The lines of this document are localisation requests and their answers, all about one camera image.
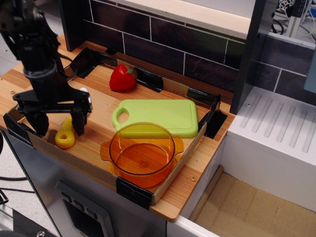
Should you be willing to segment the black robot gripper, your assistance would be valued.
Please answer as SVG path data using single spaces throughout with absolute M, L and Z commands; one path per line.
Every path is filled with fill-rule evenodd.
M 92 112 L 89 93 L 72 88 L 67 78 L 58 72 L 25 76 L 33 89 L 15 94 L 13 100 L 26 113 L 24 115 L 35 132 L 46 135 L 49 128 L 46 113 L 71 113 L 74 130 L 78 136 L 83 135 L 87 114 Z

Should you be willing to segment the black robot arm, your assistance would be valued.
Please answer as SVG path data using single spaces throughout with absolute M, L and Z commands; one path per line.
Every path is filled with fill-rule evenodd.
M 92 111 L 89 93 L 68 84 L 71 76 L 62 66 L 60 43 L 34 1 L 2 0 L 0 34 L 22 62 L 23 73 L 33 88 L 13 97 L 33 129 L 44 136 L 49 127 L 48 113 L 69 113 L 77 135 L 83 135 Z

